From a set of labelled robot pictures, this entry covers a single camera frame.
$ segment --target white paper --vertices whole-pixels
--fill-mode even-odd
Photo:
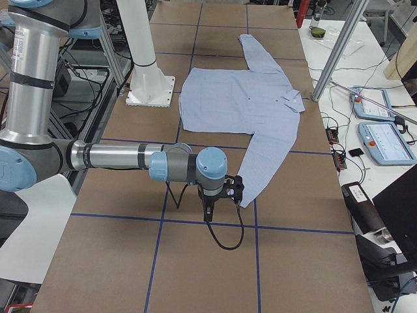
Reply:
[[[336,44],[336,41],[339,37],[340,31],[334,27],[327,27],[326,28],[326,34],[324,35],[324,38],[314,38],[312,39],[322,46],[325,46],[329,49],[333,49],[334,45]],[[348,56],[352,55],[357,49],[362,47],[364,43],[361,40],[355,39],[352,37],[349,42],[346,45],[346,48],[343,51],[343,58],[347,58]]]
[[[366,196],[362,192],[362,189],[359,186],[350,186],[349,189],[352,192],[352,195],[357,202],[364,202],[367,200]]]
[[[378,89],[363,89],[361,95],[372,99],[378,103],[385,104],[384,95],[381,90]],[[374,105],[374,103],[362,99],[362,105],[364,106],[364,113],[368,115],[388,117],[388,111]]]
[[[41,284],[76,196],[62,175],[16,194],[27,204],[29,212],[0,248],[0,278]]]

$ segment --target black device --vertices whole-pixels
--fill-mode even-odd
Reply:
[[[341,187],[345,204],[362,233],[385,228],[377,210],[373,206],[360,183],[354,182]]]
[[[53,88],[54,97],[63,97],[66,95],[71,83],[71,75],[66,68],[63,59],[57,63],[57,70],[55,72],[55,87]]]
[[[361,148],[356,148],[348,151],[351,157],[360,157],[364,154],[363,150]]]
[[[412,167],[400,178],[386,187],[373,198],[373,203],[382,222],[388,228],[403,254],[388,252],[384,254],[381,247],[364,243],[361,239],[358,250],[365,275],[370,284],[377,283],[373,289],[381,301],[393,299],[412,272],[417,271],[417,166]],[[379,257],[370,256],[369,251]],[[410,284],[405,293],[417,292],[417,284]]]
[[[373,203],[405,257],[417,261],[417,166],[376,195]]]

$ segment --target chair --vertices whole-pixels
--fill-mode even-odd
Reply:
[[[365,9],[364,17],[369,20],[384,20],[384,39],[380,42],[381,47],[385,45],[388,36],[388,20],[404,0],[369,0]]]

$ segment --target shirt sleeve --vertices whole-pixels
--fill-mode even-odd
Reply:
[[[251,71],[264,74],[283,73],[282,68],[275,62],[274,58],[252,35],[242,34],[239,36],[239,41],[242,44],[245,60]]]

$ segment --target metal rod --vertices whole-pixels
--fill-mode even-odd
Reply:
[[[362,17],[368,2],[369,0],[356,0],[354,2],[352,10],[347,16],[346,22],[343,24],[339,38],[334,44],[334,48],[330,53],[327,63],[324,66],[319,81],[317,82],[317,85],[314,89],[313,101],[319,101],[321,95],[323,94],[324,88],[326,88],[326,85],[332,76],[336,65],[338,64],[340,57],[346,48],[346,45],[349,43],[349,39],[351,38],[356,28],[356,24]]]
[[[111,72],[113,73],[113,77],[115,78],[116,85],[117,87],[121,87],[124,81],[123,72],[120,67],[120,63],[117,60],[115,48],[110,39],[110,35],[106,27],[106,22],[104,21],[102,13],[100,13],[100,24],[102,26],[102,35],[100,37],[100,43],[102,45],[104,54],[107,57],[107,61],[109,63]]]
[[[393,109],[387,108],[384,104],[381,104],[381,103],[379,103],[379,102],[377,102],[375,100],[372,100],[372,99],[370,99],[368,97],[365,97],[364,95],[361,95],[360,93],[357,93],[355,90],[352,90],[352,89],[350,89],[348,87],[345,87],[343,85],[340,85],[339,83],[333,82],[332,80],[330,80],[329,82],[332,83],[335,86],[338,86],[338,87],[340,87],[340,88],[342,88],[342,89],[344,89],[344,90],[346,90],[346,91],[354,94],[355,96],[357,96],[359,98],[362,98],[364,100],[369,101],[370,103],[373,103],[374,105],[376,105],[376,106],[384,109],[385,111],[388,111],[388,112],[390,112],[390,113],[392,113],[392,114],[394,114],[396,116],[400,116],[404,120],[406,120],[406,121],[408,121],[408,122],[410,122],[410,123],[412,123],[414,125],[417,125],[417,121],[415,121],[414,119],[411,119],[410,117],[407,117],[407,116],[405,116],[405,115],[403,115],[401,113],[398,113],[397,111],[394,111]]]

